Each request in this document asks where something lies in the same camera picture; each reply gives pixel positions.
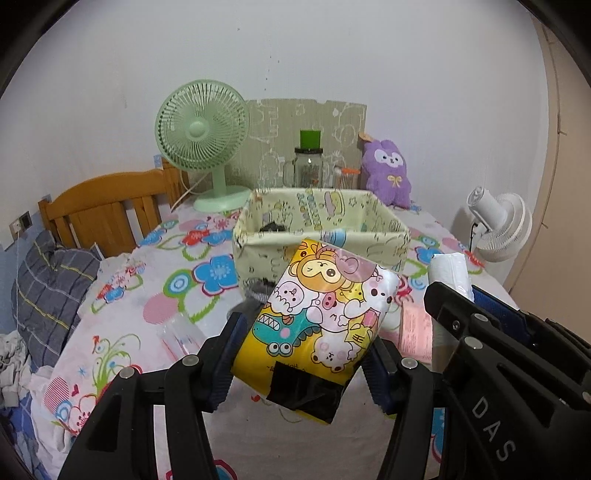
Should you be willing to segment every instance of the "purple plush toy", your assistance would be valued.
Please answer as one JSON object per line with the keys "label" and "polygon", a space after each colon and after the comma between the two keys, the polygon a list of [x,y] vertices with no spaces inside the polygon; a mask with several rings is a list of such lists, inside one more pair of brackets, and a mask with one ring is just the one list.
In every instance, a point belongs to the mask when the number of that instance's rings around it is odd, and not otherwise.
{"label": "purple plush toy", "polygon": [[391,140],[373,140],[363,146],[361,159],[365,189],[375,193],[384,205],[410,208],[410,182],[406,162]]}

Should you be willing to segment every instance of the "screw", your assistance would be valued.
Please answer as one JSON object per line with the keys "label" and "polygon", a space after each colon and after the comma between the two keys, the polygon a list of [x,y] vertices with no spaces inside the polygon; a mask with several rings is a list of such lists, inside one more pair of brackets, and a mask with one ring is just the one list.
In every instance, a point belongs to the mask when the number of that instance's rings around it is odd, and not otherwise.
{"label": "screw", "polygon": [[197,355],[187,355],[183,357],[183,365],[185,367],[193,367],[199,363],[199,357]]}
{"label": "screw", "polygon": [[464,338],[464,343],[474,350],[480,350],[482,348],[482,342],[478,338],[466,337]]}
{"label": "screw", "polygon": [[135,374],[134,367],[124,367],[121,370],[119,370],[119,376],[121,378],[131,378],[134,376],[134,374]]}
{"label": "screw", "polygon": [[414,358],[410,358],[409,356],[400,360],[400,364],[404,368],[408,368],[409,370],[412,370],[413,368],[416,368],[418,366],[418,362]]}

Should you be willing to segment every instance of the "black cable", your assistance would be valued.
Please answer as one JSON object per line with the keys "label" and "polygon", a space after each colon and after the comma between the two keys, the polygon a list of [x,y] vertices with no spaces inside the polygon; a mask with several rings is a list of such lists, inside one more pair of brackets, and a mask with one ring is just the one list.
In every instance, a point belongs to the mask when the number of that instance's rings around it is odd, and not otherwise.
{"label": "black cable", "polygon": [[470,229],[470,252],[472,252],[472,239],[474,238],[474,227],[478,226],[477,223],[472,224],[472,228]]}

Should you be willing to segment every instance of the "fan stand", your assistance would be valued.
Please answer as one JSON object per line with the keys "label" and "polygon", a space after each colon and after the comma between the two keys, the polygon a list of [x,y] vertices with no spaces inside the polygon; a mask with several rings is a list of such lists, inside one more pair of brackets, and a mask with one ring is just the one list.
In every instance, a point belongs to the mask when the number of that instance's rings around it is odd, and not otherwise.
{"label": "fan stand", "polygon": [[213,189],[200,193],[193,204],[198,212],[218,213],[244,207],[251,190],[239,185],[226,185],[224,165],[212,170]]}

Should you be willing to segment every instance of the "cartoon animal package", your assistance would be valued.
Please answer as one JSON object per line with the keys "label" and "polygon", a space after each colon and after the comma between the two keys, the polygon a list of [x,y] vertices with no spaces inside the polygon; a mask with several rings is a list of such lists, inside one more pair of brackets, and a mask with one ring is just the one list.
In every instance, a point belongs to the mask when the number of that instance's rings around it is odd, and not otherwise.
{"label": "cartoon animal package", "polygon": [[330,423],[397,288],[396,273],[305,239],[232,372],[267,400]]}

